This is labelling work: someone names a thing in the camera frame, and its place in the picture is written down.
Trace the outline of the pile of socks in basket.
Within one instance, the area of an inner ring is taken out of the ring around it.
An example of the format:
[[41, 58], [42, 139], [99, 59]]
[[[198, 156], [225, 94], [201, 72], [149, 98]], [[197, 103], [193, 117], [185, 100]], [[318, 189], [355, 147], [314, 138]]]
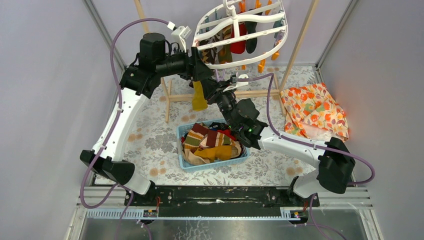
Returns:
[[180, 137], [182, 158], [194, 166], [239, 158], [243, 145], [224, 122], [196, 122]]

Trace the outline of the wooden drying rack frame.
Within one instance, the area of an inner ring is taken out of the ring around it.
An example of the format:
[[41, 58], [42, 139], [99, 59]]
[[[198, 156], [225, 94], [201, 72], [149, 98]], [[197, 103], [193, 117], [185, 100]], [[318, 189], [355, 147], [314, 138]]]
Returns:
[[[294, 62], [296, 60], [296, 57], [299, 53], [299, 50], [302, 46], [302, 43], [304, 41], [305, 35], [306, 35], [306, 30], [308, 29], [312, 17], [316, 11], [316, 8], [318, 6], [318, 1], [317, 0], [313, 0], [311, 1], [310, 5], [309, 5], [309, 9], [307, 11], [307, 14], [305, 16], [305, 19], [303, 21], [301, 30], [299, 32], [299, 35], [297, 37], [296, 43], [294, 45], [294, 49], [291, 53], [289, 62], [286, 66], [286, 70], [285, 73], [283, 75], [283, 79], [281, 82], [276, 82], [275, 86], [276, 89], [275, 90], [270, 90], [269, 93], [267, 93], [264, 90], [246, 90], [246, 91], [238, 91], [237, 88], [238, 87], [243, 87], [246, 86], [248, 84], [247, 79], [242, 78], [240, 79], [240, 81], [238, 81], [237, 83], [234, 84], [230, 84], [229, 86], [223, 86], [223, 85], [218, 85], [217, 88], [212, 89], [211, 91], [211, 96], [212, 97], [221, 97], [221, 96], [225, 96], [226, 99], [230, 99], [230, 98], [247, 98], [247, 97], [253, 97], [253, 98], [257, 98], [257, 97], [270, 97], [270, 96], [278, 96], [280, 94], [280, 92], [284, 89], [288, 77], [291, 73], [291, 69], [294, 66]], [[235, 6], [233, 6], [233, 1], [227, 1], [224, 0], [222, 2], [221, 5], [217, 6], [215, 9], [219, 10], [221, 8], [224, 8], [226, 10], [226, 14], [227, 16], [225, 18], [207, 23], [206, 22], [206, 18], [211, 14], [210, 12], [206, 13], [202, 19], [199, 21], [199, 23], [197, 24], [196, 27], [196, 34], [194, 36], [194, 40], [193, 40], [193, 46], [196, 47], [198, 46], [198, 43], [201, 40], [205, 40], [207, 38], [211, 38], [212, 36], [214, 36], [216, 33], [218, 33], [219, 31], [221, 31], [222, 29], [226, 28], [229, 25], [232, 25], [236, 31], [239, 30], [238, 24], [241, 22], [246, 22], [246, 21], [250, 21], [250, 22], [255, 22], [255, 23], [270, 23], [270, 22], [274, 22], [277, 19], [284, 19], [286, 16], [286, 13], [284, 11], [284, 6], [283, 3], [280, 0], [275, 1], [275, 3], [266, 5], [264, 7], [259, 7], [259, 8], [254, 8], [252, 10], [246, 11], [244, 13], [240, 13], [237, 14], [236, 12], [236, 8]], [[265, 63], [266, 63], [266, 59], [267, 58], [271, 58], [273, 61], [277, 59], [277, 55], [279, 50], [281, 49], [281, 47], [283, 46], [283, 44], [286, 42], [287, 37], [288, 37], [288, 25], [286, 23], [284, 23], [282, 26], [279, 27], [273, 27], [267, 30], [263, 30], [260, 32], [256, 32], [256, 33], [249, 33], [246, 34], [244, 36], [240, 36], [240, 34], [238, 32], [236, 32], [234, 39], [228, 39], [228, 40], [222, 40], [222, 41], [217, 41], [215, 43], [211, 43], [211, 44], [207, 44], [207, 45], [203, 45], [199, 47], [199, 50], [203, 51], [203, 50], [207, 50], [207, 49], [212, 49], [212, 48], [216, 48], [218, 46], [224, 46], [224, 45], [229, 45], [235, 42], [240, 42], [240, 41], [244, 41], [244, 40], [250, 40], [256, 37], [260, 37], [260, 36], [266, 36], [269, 35], [271, 33], [277, 33], [279, 31], [282, 31], [284, 33], [284, 36], [278, 40], [274, 47], [267, 52], [264, 52], [263, 54], [257, 56], [257, 57], [253, 57], [253, 58], [249, 58], [249, 59], [244, 59], [244, 60], [239, 60], [239, 61], [235, 61], [235, 62], [230, 62], [230, 63], [223, 63], [223, 64], [212, 64], [210, 65], [210, 68], [213, 70], [220, 70], [220, 69], [227, 69], [227, 68], [232, 68], [232, 67], [241, 67], [241, 68], [245, 68], [246, 65], [255, 63], [255, 62], [259, 62], [258, 65], [258, 72], [262, 73], [264, 68], [265, 68]], [[164, 97], [165, 97], [165, 101], [166, 101], [166, 111], [165, 111], [165, 122], [168, 123], [170, 120], [170, 104], [172, 102], [188, 102], [190, 100], [193, 100], [195, 98], [195, 95], [193, 94], [177, 94], [177, 95], [173, 95], [171, 93], [172, 90], [172, 83], [165, 83], [165, 79], [163, 77], [160, 78], [160, 86], [162, 86], [163, 88], [163, 92], [164, 92]]]

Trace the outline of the argyle dark hanging sock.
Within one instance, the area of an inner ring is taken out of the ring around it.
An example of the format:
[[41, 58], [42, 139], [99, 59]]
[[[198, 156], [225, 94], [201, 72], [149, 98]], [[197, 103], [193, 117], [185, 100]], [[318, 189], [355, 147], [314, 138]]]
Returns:
[[[215, 41], [212, 38], [204, 39], [204, 40], [201, 40], [199, 42], [199, 46], [212, 44], [214, 42]], [[214, 65], [214, 64], [217, 63], [217, 58], [218, 58], [218, 48], [217, 47], [200, 50], [199, 53], [201, 54], [202, 61], [205, 64], [213, 64]]]

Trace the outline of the floral orange cloth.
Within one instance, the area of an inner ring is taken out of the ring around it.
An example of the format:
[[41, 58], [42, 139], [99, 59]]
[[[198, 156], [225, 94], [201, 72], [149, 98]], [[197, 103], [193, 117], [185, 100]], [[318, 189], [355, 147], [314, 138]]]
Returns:
[[346, 113], [324, 83], [290, 87], [282, 90], [280, 97], [286, 111], [286, 133], [321, 141], [349, 139]]

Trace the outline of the red hanging sock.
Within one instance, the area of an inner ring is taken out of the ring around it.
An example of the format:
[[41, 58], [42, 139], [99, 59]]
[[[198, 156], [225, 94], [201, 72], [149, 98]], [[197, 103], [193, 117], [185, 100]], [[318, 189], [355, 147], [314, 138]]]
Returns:
[[[246, 24], [244, 22], [239, 25], [239, 35], [245, 36], [247, 34]], [[230, 52], [232, 54], [243, 54], [246, 50], [246, 40], [240, 40], [230, 44]]]

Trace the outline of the floral table mat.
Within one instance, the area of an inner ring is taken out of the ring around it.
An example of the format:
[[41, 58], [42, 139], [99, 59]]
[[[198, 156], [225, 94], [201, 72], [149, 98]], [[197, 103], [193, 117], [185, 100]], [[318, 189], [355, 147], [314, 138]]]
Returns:
[[[295, 66], [284, 90], [312, 84], [319, 84], [313, 68]], [[252, 101], [260, 112], [260, 121], [271, 121], [279, 132], [284, 132], [286, 110], [280, 93], [270, 99], [254, 97]], [[157, 89], [137, 116], [123, 156], [135, 164], [138, 173], [157, 185], [287, 186], [294, 177], [314, 170], [313, 166], [291, 156], [251, 149], [243, 163], [186, 172], [180, 167], [177, 127], [220, 119], [220, 111], [216, 105], [194, 111], [191, 102], [181, 101], [171, 102], [168, 123], [165, 114], [165, 94]]]

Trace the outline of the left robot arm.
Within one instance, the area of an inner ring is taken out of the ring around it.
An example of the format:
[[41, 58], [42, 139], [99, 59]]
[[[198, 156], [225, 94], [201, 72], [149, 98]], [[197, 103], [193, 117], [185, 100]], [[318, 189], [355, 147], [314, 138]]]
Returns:
[[118, 83], [119, 94], [114, 112], [91, 150], [83, 150], [80, 160], [92, 171], [136, 193], [144, 206], [152, 204], [155, 192], [151, 181], [136, 172], [133, 163], [124, 160], [124, 151], [135, 122], [164, 77], [179, 75], [194, 82], [205, 80], [213, 71], [202, 62], [196, 47], [189, 53], [166, 53], [168, 41], [160, 33], [146, 33], [139, 42], [136, 64], [128, 66]]

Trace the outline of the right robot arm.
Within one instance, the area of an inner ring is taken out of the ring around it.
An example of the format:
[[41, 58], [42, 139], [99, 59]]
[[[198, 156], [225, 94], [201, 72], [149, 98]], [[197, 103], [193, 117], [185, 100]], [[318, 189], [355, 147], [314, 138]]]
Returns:
[[286, 198], [291, 205], [299, 206], [315, 193], [346, 192], [356, 162], [341, 139], [322, 141], [277, 133], [273, 126], [258, 120], [259, 111], [251, 99], [236, 100], [234, 91], [227, 89], [228, 81], [207, 78], [200, 83], [204, 99], [218, 106], [230, 132], [243, 146], [283, 153], [315, 168], [290, 184]]

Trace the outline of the white round clip hanger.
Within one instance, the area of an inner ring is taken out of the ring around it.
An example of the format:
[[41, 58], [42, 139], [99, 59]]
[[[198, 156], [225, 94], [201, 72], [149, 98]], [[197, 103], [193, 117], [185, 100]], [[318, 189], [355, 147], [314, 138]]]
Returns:
[[252, 9], [244, 0], [223, 0], [198, 22], [192, 46], [198, 51], [221, 50], [224, 47], [262, 37], [273, 37], [269, 50], [257, 56], [225, 63], [207, 63], [212, 70], [223, 70], [258, 63], [263, 68], [267, 59], [275, 61], [288, 38], [288, 22], [281, 0], [270, 0], [262, 5], [256, 1]]

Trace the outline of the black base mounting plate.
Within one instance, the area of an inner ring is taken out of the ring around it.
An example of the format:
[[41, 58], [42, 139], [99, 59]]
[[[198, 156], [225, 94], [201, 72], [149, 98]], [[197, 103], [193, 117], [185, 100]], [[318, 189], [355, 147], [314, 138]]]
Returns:
[[158, 185], [145, 195], [125, 192], [125, 204], [152, 207], [159, 217], [282, 217], [289, 208], [306, 211], [320, 205], [317, 195], [297, 196], [291, 187]]

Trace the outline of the blue plastic basket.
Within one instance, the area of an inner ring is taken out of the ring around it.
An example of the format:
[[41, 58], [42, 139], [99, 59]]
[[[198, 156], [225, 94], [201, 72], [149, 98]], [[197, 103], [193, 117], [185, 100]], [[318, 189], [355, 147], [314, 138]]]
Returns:
[[[226, 120], [222, 118], [222, 119], [207, 120], [207, 121], [203, 121], [203, 122], [199, 122], [199, 123], [211, 124], [213, 122], [226, 123]], [[218, 162], [215, 162], [215, 163], [203, 164], [203, 165], [189, 164], [188, 162], [186, 162], [183, 159], [180, 137], [183, 135], [183, 133], [185, 133], [194, 124], [195, 123], [184, 124], [184, 125], [180, 125], [176, 128], [176, 138], [177, 138], [176, 141], [177, 141], [177, 147], [178, 147], [178, 159], [179, 159], [180, 167], [184, 171], [194, 172], [194, 171], [201, 171], [201, 170], [206, 170], [206, 169], [211, 169], [211, 168], [218, 168], [218, 167], [223, 167], [223, 166], [240, 164], [240, 163], [245, 162], [245, 160], [250, 156], [250, 149], [248, 147], [245, 147], [244, 145], [242, 145], [244, 147], [244, 152], [238, 158], [233, 158], [233, 159], [226, 160], [226, 161], [218, 161]]]

